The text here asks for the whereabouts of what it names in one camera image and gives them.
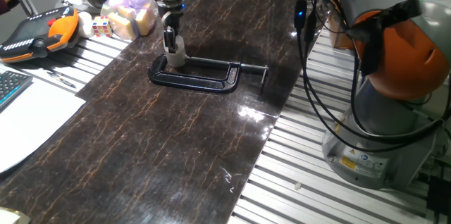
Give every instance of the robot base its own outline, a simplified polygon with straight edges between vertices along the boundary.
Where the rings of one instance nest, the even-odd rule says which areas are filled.
[[[396,100],[379,94],[366,81],[356,95],[356,113],[364,127],[375,134],[401,134],[414,131],[429,123],[422,121]],[[353,130],[364,134],[356,125],[350,108],[342,121]],[[372,142],[358,137],[337,125],[335,132],[351,145],[363,149],[385,149],[392,144]],[[365,188],[405,188],[429,157],[435,144],[436,132],[401,149],[382,153],[357,151],[346,146],[331,133],[323,139],[323,155],[332,170],[344,180]]]

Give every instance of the metal slatted table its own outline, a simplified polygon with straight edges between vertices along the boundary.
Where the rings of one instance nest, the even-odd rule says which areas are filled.
[[[311,83],[336,116],[350,104],[353,63],[351,51],[334,49],[323,29],[307,67]],[[434,218],[426,208],[425,183],[415,180],[399,191],[344,181],[323,159],[325,132],[300,77],[228,223],[447,223],[446,216]],[[444,170],[444,178],[451,180],[451,169]]]

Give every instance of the table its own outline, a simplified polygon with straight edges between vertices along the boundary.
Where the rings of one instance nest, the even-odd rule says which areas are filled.
[[[225,223],[299,75],[294,2],[187,0],[187,53],[268,65],[262,94],[261,76],[247,74],[225,95],[153,85],[158,25],[79,91],[87,104],[0,180],[0,205],[33,223]]]

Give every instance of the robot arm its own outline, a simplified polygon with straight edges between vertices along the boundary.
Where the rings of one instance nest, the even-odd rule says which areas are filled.
[[[185,7],[183,0],[155,0],[159,15],[163,22],[164,48],[168,64],[173,67],[182,66],[185,60],[183,39],[178,35],[180,18]]]
[[[362,42],[354,38],[362,70],[365,62],[376,63],[370,65],[375,68],[369,74],[372,85],[381,94],[402,100],[426,96],[439,88],[448,76],[451,65],[451,45],[446,35],[447,26],[451,24],[449,9],[437,4],[424,4],[424,8],[420,8],[419,0],[340,0],[348,27],[355,27],[381,11],[392,13],[392,18],[396,18],[395,5],[405,5],[406,1],[411,3],[409,8],[403,9],[418,13],[380,29],[382,40],[375,43],[382,47],[376,54],[379,60],[370,57],[375,56],[370,50],[378,48],[371,47],[371,40]]]

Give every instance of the black wire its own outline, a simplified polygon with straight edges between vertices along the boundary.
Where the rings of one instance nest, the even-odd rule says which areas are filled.
[[[451,113],[451,75],[448,75],[448,98],[446,100],[446,107],[445,107],[445,115],[449,115]]]
[[[318,103],[320,104],[320,106],[324,109],[324,111],[339,125],[341,125],[343,128],[345,128],[346,130],[348,130],[349,132],[351,132],[352,134],[364,138],[364,139],[368,139],[371,141],[375,141],[375,142],[380,142],[380,143],[385,143],[385,144],[403,144],[403,146],[407,146],[408,144],[412,144],[414,142],[417,142],[421,139],[421,137],[423,137],[424,135],[427,135],[428,133],[438,129],[445,120],[447,120],[450,116],[451,116],[451,112],[449,114],[447,114],[446,116],[444,116],[442,119],[440,120],[435,120],[433,123],[431,123],[430,125],[427,125],[423,128],[420,128],[419,130],[416,130],[414,132],[411,133],[407,133],[407,134],[403,134],[403,135],[363,135],[361,133],[356,132],[355,130],[349,128],[348,126],[346,126],[344,123],[342,123],[342,121],[340,121],[338,118],[336,118],[329,110],[328,108],[324,105],[324,103],[321,101],[321,99],[318,97],[317,93],[314,91],[309,78],[304,76],[304,81],[305,83],[308,85],[308,87],[311,90],[311,93],[314,95],[315,99],[318,101]]]
[[[334,33],[334,34],[342,34],[342,33],[344,33],[344,31],[336,32],[336,31],[333,31],[333,30],[331,30],[330,28],[328,28],[328,27],[326,26],[326,24],[323,22],[323,20],[321,19],[321,17],[319,17],[318,12],[315,12],[315,13],[316,13],[316,17],[318,17],[319,22],[320,22],[320,23],[323,25],[323,27],[325,27],[329,32]]]
[[[427,104],[427,103],[431,100],[431,98],[432,98],[432,93],[430,93],[430,94],[428,95],[428,98],[426,98],[426,100],[425,100],[424,102],[422,102],[422,103],[413,103],[413,102],[411,102],[411,101],[401,101],[401,102],[402,102],[402,103],[405,103],[405,104],[410,104],[410,105],[417,105],[417,106],[420,106],[420,105]]]
[[[327,128],[327,130],[334,136],[336,137],[338,140],[340,140],[343,144],[345,144],[348,147],[352,147],[353,149],[359,150],[359,151],[370,151],[372,153],[381,153],[381,152],[387,152],[387,151],[393,151],[396,149],[400,149],[402,147],[406,147],[409,144],[401,144],[398,145],[396,147],[390,147],[390,148],[386,148],[386,149],[363,149],[360,147],[357,147],[353,144],[348,143],[346,140],[344,140],[342,137],[340,137],[334,129],[332,129],[327,122],[324,120],[323,116],[319,113],[315,103],[313,102],[313,100],[311,99],[310,93],[309,93],[309,88],[307,86],[307,79],[308,79],[308,75],[307,75],[307,63],[304,62],[304,57],[302,55],[302,45],[301,45],[301,37],[300,37],[300,33],[297,33],[297,43],[298,43],[298,49],[300,50],[300,56],[301,56],[301,64],[302,64],[302,74],[303,74],[303,78],[304,78],[304,89],[305,89],[305,93],[307,94],[307,98],[309,99],[309,102],[311,104],[311,107],[313,108],[313,110],[315,111],[315,114],[318,116],[319,120],[324,124],[324,126]],[[306,45],[305,48],[305,54],[307,54],[309,52],[309,44]]]
[[[344,33],[344,31],[336,32],[336,31],[333,31],[333,30],[331,30],[330,28],[328,28],[328,27],[326,26],[326,24],[323,22],[323,20],[321,19],[321,17],[319,17],[318,11],[315,11],[315,13],[316,13],[316,17],[318,18],[319,22],[320,22],[320,23],[323,25],[323,27],[325,27],[329,32],[332,32],[332,33],[334,33],[334,34],[342,34],[342,33]]]

